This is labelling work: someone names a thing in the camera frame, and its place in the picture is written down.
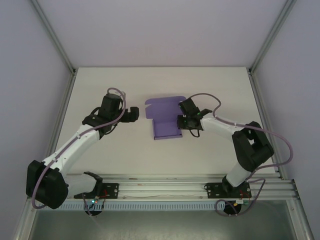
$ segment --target black mounting bracket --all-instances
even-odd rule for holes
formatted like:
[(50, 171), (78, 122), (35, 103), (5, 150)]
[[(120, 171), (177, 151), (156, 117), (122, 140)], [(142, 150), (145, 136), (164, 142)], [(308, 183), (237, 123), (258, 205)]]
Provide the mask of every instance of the black mounting bracket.
[(242, 199), (251, 198), (251, 189), (248, 182), (243, 182), (234, 187), (232, 191), (226, 192), (222, 182), (208, 182), (204, 185), (208, 199)]
[[(85, 199), (117, 199), (119, 193), (119, 183), (102, 183), (101, 191), (99, 196), (95, 192), (86, 192), (84, 193)], [(82, 193), (74, 196), (75, 199), (82, 199)]]

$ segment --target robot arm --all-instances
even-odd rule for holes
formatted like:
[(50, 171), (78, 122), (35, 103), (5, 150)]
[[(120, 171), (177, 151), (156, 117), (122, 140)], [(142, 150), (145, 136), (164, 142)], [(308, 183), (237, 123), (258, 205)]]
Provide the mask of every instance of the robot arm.
[(131, 107), (130, 112), (128, 109), (125, 110), (119, 121), (93, 129), (116, 120), (123, 111), (122, 105), (123, 100), (120, 96), (108, 93), (104, 96), (101, 107), (95, 108), (85, 117), (69, 141), (42, 162), (34, 160), (30, 163), (27, 170), (26, 194), (32, 197), (40, 175), (45, 172), (35, 199), (52, 209), (58, 208), (67, 197), (77, 194), (92, 193), (101, 196), (103, 183), (98, 175), (91, 172), (85, 172), (80, 176), (67, 174), (83, 153), (103, 136), (110, 134), (118, 123), (133, 123), (139, 118), (139, 108)]
[[(183, 113), (177, 119), (180, 129), (211, 131), (233, 143), (237, 163), (222, 180), (223, 189), (227, 193), (237, 190), (237, 187), (245, 182), (257, 167), (274, 154), (274, 150), (265, 133), (223, 123), (212, 115), (211, 110), (204, 109), (200, 111), (191, 98), (182, 101), (179, 106)], [(246, 124), (246, 126), (261, 128), (254, 121)]]

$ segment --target white tabletop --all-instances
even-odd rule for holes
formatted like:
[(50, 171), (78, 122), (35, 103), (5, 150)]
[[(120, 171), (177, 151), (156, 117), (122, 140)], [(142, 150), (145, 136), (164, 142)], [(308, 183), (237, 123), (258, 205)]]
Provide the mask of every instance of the white tabletop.
[[(79, 68), (58, 147), (101, 105), (109, 87), (124, 91), (127, 108), (139, 107), (140, 117), (134, 123), (119, 123), (84, 153), (70, 173), (198, 176), (227, 174), (232, 169), (237, 162), (233, 144), (212, 132), (201, 131), (200, 138), (195, 138), (183, 130), (182, 138), (154, 140), (152, 119), (146, 119), (147, 99), (210, 93), (222, 101), (219, 116), (238, 123), (261, 122), (245, 67)], [(208, 96), (193, 100), (200, 109), (217, 105)], [(275, 170), (265, 168), (259, 173)]]

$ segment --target white panel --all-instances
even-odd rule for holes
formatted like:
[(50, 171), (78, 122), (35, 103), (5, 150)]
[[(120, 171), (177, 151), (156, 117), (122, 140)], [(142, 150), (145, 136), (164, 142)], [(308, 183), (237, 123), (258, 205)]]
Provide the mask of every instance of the white panel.
[(39, 0), (76, 67), (251, 67), (285, 0)]
[(0, 238), (9, 240), (70, 76), (27, 0), (0, 1), (0, 74)]
[[(247, 70), (244, 67), (80, 68), (75, 80), (58, 145), (77, 131), (81, 121), (101, 105), (107, 88), (126, 92), (127, 107), (137, 106), (134, 123), (119, 123), (113, 133), (93, 145), (71, 173), (127, 175), (226, 174), (237, 162), (233, 144), (212, 132), (200, 138), (183, 131), (182, 138), (154, 140), (145, 101), (208, 92), (222, 101), (218, 115), (241, 123), (260, 121)], [(194, 99), (200, 109), (217, 102), (208, 96)], [(274, 173), (266, 168), (260, 173)]]
[[(274, 130), (291, 141), (287, 166), (315, 239), (319, 229), (320, 1), (297, 1), (261, 66), (257, 80)], [(281, 145), (283, 158), (287, 147)]]

